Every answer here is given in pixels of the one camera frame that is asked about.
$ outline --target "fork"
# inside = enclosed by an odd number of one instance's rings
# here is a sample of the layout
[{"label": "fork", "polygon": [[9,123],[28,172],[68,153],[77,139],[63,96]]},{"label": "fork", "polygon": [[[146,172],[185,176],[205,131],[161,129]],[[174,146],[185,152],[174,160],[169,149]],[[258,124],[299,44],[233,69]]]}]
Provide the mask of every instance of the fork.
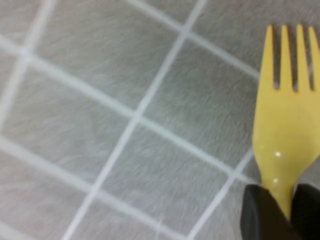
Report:
[{"label": "fork", "polygon": [[297,91],[293,89],[288,27],[281,27],[280,87],[274,86],[273,26],[266,31],[253,125],[253,150],[262,186],[289,220],[294,186],[320,154],[320,54],[309,27],[313,89],[303,26],[296,28]]}]

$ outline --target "black object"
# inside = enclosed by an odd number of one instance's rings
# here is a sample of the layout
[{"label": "black object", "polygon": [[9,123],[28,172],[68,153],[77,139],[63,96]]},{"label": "black object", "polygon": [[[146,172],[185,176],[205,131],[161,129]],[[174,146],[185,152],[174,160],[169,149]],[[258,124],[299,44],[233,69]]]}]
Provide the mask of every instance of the black object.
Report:
[{"label": "black object", "polygon": [[289,222],[267,189],[247,185],[240,229],[243,240],[320,240],[320,191],[299,184]]},{"label": "black object", "polygon": [[268,190],[247,185],[240,228],[243,240],[301,240]]},{"label": "black object", "polygon": [[303,240],[320,240],[320,191],[308,184],[296,188],[291,224]]}]

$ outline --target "gray tile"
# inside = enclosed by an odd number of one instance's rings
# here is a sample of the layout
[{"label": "gray tile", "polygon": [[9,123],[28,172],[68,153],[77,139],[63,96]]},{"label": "gray tile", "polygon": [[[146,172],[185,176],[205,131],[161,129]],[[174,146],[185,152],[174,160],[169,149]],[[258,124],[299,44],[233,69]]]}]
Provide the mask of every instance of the gray tile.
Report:
[{"label": "gray tile", "polygon": [[247,166],[243,170],[243,174],[251,177],[253,180],[261,183],[260,171],[256,162],[256,159],[253,157]]},{"label": "gray tile", "polygon": [[7,84],[7,80],[13,70],[16,58],[7,54],[4,50],[0,49],[0,95]]},{"label": "gray tile", "polygon": [[169,17],[185,23],[197,0],[143,0],[163,11]]},{"label": "gray tile", "polygon": [[245,185],[235,182],[206,221],[196,240],[242,240],[240,216]]},{"label": "gray tile", "polygon": [[104,189],[187,234],[226,179],[211,165],[139,127]]},{"label": "gray tile", "polygon": [[31,70],[3,134],[93,182],[128,120]]},{"label": "gray tile", "polygon": [[0,34],[22,43],[40,6],[40,0],[0,1]]},{"label": "gray tile", "polygon": [[267,25],[303,23],[319,28],[320,2],[316,0],[210,0],[194,29],[219,47],[257,70],[260,69]]},{"label": "gray tile", "polygon": [[72,240],[169,240],[140,222],[94,202]]},{"label": "gray tile", "polygon": [[304,171],[297,183],[311,184],[320,189],[320,157]]},{"label": "gray tile", "polygon": [[125,1],[59,1],[38,52],[135,108],[176,36]]},{"label": "gray tile", "polygon": [[146,115],[235,167],[251,145],[254,80],[188,42]]},{"label": "gray tile", "polygon": [[37,239],[59,240],[83,193],[0,152],[0,221]]}]

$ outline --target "plastic fork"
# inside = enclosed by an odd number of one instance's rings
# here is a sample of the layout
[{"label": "plastic fork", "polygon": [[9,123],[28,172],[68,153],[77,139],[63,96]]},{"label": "plastic fork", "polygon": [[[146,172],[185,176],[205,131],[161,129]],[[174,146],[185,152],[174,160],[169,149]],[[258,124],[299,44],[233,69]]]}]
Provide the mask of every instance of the plastic fork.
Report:
[{"label": "plastic fork", "polygon": [[262,186],[290,219],[294,186],[320,153],[320,54],[309,27],[313,89],[303,26],[296,29],[297,91],[293,89],[288,28],[281,29],[280,87],[274,86],[273,27],[266,31],[253,126],[253,150]]}]

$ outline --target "fork handle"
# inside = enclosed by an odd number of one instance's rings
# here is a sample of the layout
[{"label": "fork handle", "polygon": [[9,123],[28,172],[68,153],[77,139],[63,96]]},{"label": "fork handle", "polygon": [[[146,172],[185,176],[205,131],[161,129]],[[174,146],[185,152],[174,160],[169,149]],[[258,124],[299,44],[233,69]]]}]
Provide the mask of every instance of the fork handle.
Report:
[{"label": "fork handle", "polygon": [[270,192],[258,185],[245,187],[240,229],[243,240],[302,240]]},{"label": "fork handle", "polygon": [[274,181],[262,181],[262,186],[270,191],[286,219],[290,220],[294,186]]}]

